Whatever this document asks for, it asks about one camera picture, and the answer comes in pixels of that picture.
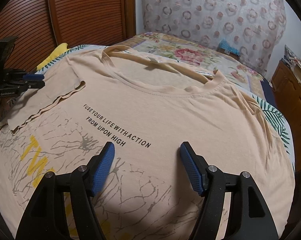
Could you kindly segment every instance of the blue rubber pad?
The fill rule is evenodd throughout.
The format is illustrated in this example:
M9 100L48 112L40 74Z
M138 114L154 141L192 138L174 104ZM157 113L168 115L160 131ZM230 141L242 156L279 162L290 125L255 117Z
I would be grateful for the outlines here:
M104 183L109 174L109 170L111 164L113 163L114 157L115 157L115 145L111 143L94 174L94 183L92 186L92 192L94 196L103 189Z
M191 158L187 148L183 143L180 145L180 158L188 174L188 178L190 180L191 186L193 187L193 190L199 195L202 195L202 193L204 192L202 186L202 176L199 173L193 159Z

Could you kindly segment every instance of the curtain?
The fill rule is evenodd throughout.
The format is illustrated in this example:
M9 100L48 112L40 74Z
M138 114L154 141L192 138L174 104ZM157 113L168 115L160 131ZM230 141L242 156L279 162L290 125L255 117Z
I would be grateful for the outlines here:
M143 0L143 20L149 32L210 49L226 39L262 75L286 27L284 0Z

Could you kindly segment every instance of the wall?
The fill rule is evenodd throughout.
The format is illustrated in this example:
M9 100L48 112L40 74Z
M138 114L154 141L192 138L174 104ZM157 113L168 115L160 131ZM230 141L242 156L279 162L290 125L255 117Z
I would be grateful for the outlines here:
M286 1L284 1L284 3L287 17L286 30L279 43L274 47L272 56L268 62L268 71L265 76L268 80L271 80L278 62L284 56L285 45L287 45L297 57L301 58L301 21L290 5Z
M142 0L136 0L136 34L144 32Z

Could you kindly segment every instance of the beige t-shirt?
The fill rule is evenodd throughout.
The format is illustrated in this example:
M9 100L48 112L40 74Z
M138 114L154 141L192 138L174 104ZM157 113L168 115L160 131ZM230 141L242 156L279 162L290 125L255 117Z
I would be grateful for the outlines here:
M280 137L221 72L209 80L193 69L113 46L65 56L48 70L46 86L27 91L0 124L0 211L13 235L45 172L71 172L107 141L115 159L92 199L107 239L189 237L203 199L180 161L183 141L223 172L248 171L281 235L294 175ZM228 211L229 195L217 239ZM68 195L66 214L75 236Z

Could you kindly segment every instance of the yellow pillow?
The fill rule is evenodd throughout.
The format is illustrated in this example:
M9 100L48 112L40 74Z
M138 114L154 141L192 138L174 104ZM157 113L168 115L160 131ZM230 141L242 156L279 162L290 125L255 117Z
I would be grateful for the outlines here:
M53 59L59 57L61 54L65 53L67 49L68 44L62 43L60 44L54 51L42 62L37 66L37 71L40 70L42 67L47 65L49 62L51 62Z

